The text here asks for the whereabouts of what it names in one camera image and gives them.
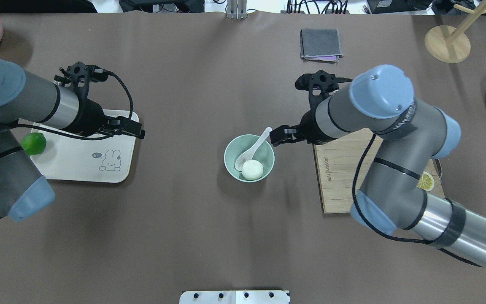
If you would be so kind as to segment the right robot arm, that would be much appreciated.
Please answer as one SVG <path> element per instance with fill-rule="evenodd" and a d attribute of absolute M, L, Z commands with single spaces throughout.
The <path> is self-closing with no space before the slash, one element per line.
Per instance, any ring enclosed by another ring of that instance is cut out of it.
<path fill-rule="evenodd" d="M 309 93 L 310 110 L 298 125 L 274 129 L 272 145 L 323 145 L 369 129 L 382 143 L 361 187 L 353 188 L 353 218 L 389 240 L 424 244 L 486 268 L 486 218 L 417 187 L 428 161 L 459 144 L 457 121 L 416 98 L 410 79 L 390 64 L 353 80 L 304 74 L 295 86 Z"/>

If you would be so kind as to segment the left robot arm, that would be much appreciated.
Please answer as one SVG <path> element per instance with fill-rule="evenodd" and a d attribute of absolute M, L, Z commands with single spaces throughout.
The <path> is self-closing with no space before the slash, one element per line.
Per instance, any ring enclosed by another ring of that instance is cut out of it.
<path fill-rule="evenodd" d="M 112 71 L 77 62 L 60 68 L 61 76 L 48 81 L 0 59 L 0 220 L 21 221 L 48 206 L 55 193 L 11 130 L 30 128 L 75 140 L 94 141 L 114 136 L 145 137 L 132 115 L 108 116 L 88 98 L 90 83 L 114 77 L 123 87 L 133 112 L 133 100 L 124 82 Z"/>

